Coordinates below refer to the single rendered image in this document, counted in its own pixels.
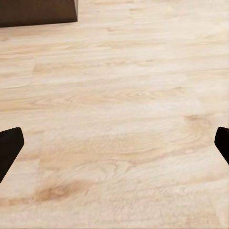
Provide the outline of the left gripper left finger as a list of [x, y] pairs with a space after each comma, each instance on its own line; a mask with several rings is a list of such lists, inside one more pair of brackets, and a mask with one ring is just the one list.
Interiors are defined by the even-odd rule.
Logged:
[[0, 183], [24, 146], [20, 127], [0, 132]]

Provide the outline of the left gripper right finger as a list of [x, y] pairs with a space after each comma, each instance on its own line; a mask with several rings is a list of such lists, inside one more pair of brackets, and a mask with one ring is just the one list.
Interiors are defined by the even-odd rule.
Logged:
[[229, 128], [218, 127], [214, 144], [229, 164]]

